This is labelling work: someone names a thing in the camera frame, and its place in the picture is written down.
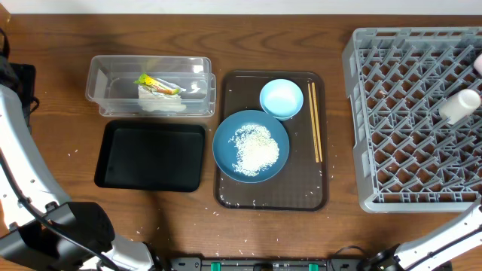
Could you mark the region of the green yellow snack wrapper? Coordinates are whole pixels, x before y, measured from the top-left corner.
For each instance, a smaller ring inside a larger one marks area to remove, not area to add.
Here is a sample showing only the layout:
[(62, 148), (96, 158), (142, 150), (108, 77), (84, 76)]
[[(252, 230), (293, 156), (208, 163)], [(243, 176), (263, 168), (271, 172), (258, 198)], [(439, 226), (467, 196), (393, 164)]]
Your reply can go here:
[(176, 95), (180, 93), (179, 87), (170, 87), (167, 83), (162, 83), (158, 79), (154, 79), (147, 74), (141, 74), (135, 84), (143, 86), (151, 93), (162, 93), (165, 95)]

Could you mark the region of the white tissue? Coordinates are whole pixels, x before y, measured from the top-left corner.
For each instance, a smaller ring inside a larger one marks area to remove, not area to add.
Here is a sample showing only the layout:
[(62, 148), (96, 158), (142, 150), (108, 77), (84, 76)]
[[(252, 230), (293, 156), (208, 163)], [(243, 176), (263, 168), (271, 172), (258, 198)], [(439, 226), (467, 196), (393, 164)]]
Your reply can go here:
[(178, 95), (167, 95), (153, 93), (146, 87), (138, 86), (138, 104), (144, 111), (184, 111), (187, 106), (182, 103), (182, 98)]

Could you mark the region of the white cup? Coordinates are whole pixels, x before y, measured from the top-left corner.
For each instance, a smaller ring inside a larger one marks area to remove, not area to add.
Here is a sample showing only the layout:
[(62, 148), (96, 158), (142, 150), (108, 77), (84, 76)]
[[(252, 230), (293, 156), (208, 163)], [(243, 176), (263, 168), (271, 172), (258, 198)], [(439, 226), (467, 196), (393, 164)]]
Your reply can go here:
[(452, 95), (440, 108), (439, 114), (450, 125), (472, 114), (481, 105), (481, 96), (470, 89)]

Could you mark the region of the pink cup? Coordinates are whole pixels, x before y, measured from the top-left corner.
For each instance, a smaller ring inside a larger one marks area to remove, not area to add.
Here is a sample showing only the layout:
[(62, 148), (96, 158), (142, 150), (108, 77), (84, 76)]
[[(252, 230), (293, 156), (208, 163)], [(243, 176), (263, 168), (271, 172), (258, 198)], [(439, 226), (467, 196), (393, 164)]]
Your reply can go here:
[(473, 63), (473, 66), (474, 66), (474, 70), (479, 74), (479, 75), (482, 75), (482, 55), (479, 55), (474, 63)]

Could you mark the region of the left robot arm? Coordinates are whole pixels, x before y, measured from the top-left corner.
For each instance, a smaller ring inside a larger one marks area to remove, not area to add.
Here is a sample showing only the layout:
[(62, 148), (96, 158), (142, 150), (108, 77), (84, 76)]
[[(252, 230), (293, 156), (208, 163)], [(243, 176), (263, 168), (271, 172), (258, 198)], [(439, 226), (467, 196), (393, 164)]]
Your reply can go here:
[(10, 64), (1, 46), (1, 206), (8, 233), (1, 256), (33, 270), (162, 270), (145, 242), (115, 233), (95, 202), (74, 202), (50, 173), (34, 143), (30, 114), (35, 68)]

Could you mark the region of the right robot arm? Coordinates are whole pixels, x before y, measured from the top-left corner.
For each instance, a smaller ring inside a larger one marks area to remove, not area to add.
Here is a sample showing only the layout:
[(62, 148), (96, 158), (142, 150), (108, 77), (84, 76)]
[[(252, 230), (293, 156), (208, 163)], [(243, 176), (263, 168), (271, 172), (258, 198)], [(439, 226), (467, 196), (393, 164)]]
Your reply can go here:
[(481, 199), (430, 234), (382, 251), (358, 270), (434, 270), (481, 245)]

